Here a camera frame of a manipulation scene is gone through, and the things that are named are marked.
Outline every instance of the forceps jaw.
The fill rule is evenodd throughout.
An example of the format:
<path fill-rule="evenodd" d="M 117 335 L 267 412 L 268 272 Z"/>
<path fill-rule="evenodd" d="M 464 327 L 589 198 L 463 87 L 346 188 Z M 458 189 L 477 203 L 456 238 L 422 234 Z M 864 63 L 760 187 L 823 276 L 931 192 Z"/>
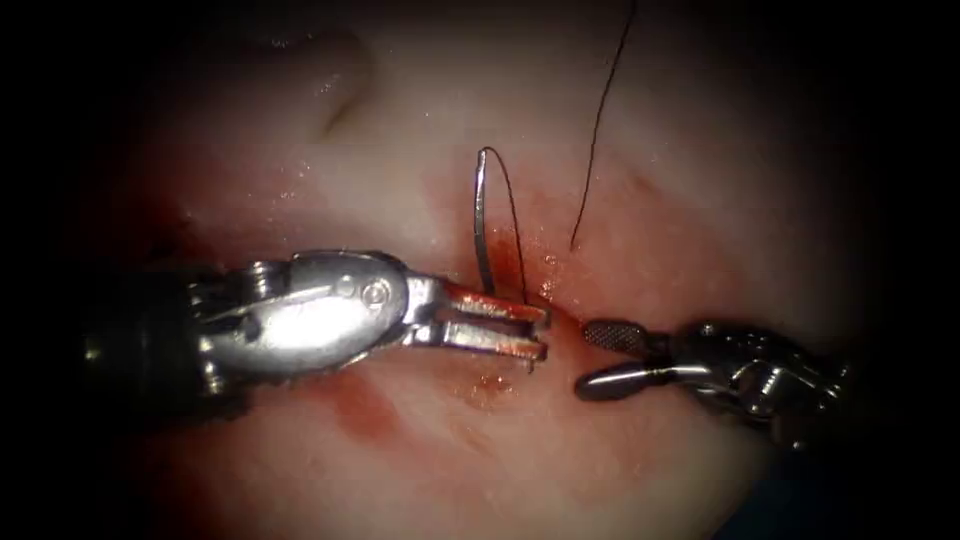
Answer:
<path fill-rule="evenodd" d="M 547 345 L 537 332 L 550 324 L 547 310 L 487 296 L 442 278 L 412 273 L 403 318 L 404 346 L 452 348 L 542 362 Z"/>

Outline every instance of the black suture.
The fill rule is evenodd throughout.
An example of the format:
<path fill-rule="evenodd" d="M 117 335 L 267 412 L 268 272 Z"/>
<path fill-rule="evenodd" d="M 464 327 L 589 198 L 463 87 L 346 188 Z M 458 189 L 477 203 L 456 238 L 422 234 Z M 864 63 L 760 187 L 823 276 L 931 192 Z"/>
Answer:
<path fill-rule="evenodd" d="M 603 115 L 603 107 L 607 103 L 607 94 L 610 93 L 610 86 L 613 83 L 613 76 L 617 72 L 617 65 L 620 63 L 620 55 L 623 53 L 623 46 L 627 42 L 627 35 L 630 33 L 630 27 L 633 26 L 633 16 L 637 11 L 637 1 L 630 1 L 630 12 L 627 14 L 627 22 L 623 25 L 623 31 L 620 33 L 620 42 L 617 44 L 617 52 L 613 57 L 613 65 L 610 66 L 610 74 L 607 75 L 607 83 L 603 87 L 603 94 L 600 96 L 600 106 L 597 107 L 597 117 L 593 123 L 593 138 L 590 141 L 590 157 L 587 160 L 587 181 L 583 188 L 583 198 L 580 200 L 580 212 L 577 214 L 577 221 L 573 225 L 573 234 L 570 235 L 570 251 L 577 240 L 577 231 L 580 229 L 580 222 L 583 221 L 583 211 L 587 207 L 587 194 L 590 192 L 590 177 L 593 176 L 593 158 L 596 154 L 597 133 L 600 131 L 600 117 Z"/>
<path fill-rule="evenodd" d="M 510 184 L 510 175 L 507 174 L 507 165 L 503 162 L 503 158 L 500 156 L 500 153 L 497 150 L 490 146 L 483 147 L 482 150 L 488 150 L 493 155 L 497 156 L 497 161 L 500 163 L 500 171 L 503 173 L 503 179 L 507 183 L 507 196 L 510 198 L 510 214 L 513 216 L 513 231 L 514 231 L 514 240 L 517 244 L 517 258 L 520 261 L 520 292 L 523 295 L 523 303 L 528 304 L 527 300 L 527 272 L 523 266 L 523 250 L 520 248 L 520 223 L 517 220 L 517 205 L 513 202 L 513 186 Z"/>

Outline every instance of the metal screw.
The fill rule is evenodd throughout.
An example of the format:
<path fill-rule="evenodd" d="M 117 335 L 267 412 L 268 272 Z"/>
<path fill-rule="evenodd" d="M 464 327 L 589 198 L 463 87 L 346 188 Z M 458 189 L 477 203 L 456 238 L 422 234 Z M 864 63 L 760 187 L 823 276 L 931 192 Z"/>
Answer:
<path fill-rule="evenodd" d="M 213 362 L 203 365 L 203 378 L 207 383 L 207 393 L 216 396 L 223 391 L 223 379 L 217 373 L 217 366 Z"/>
<path fill-rule="evenodd" d="M 367 284 L 360 293 L 363 304 L 370 309 L 376 309 L 390 298 L 390 287 L 382 280 Z"/>

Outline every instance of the surgical needle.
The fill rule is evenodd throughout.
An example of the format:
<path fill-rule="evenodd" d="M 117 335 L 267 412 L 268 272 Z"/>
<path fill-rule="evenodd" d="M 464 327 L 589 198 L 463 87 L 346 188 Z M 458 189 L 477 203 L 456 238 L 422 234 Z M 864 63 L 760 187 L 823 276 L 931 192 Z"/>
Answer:
<path fill-rule="evenodd" d="M 496 294 L 493 285 L 493 272 L 490 270 L 490 258 L 487 253 L 487 237 L 484 230 L 483 203 L 486 198 L 487 149 L 477 154 L 477 173 L 473 185 L 473 245 L 477 251 L 477 264 L 480 266 L 480 279 L 483 281 L 483 293 Z"/>

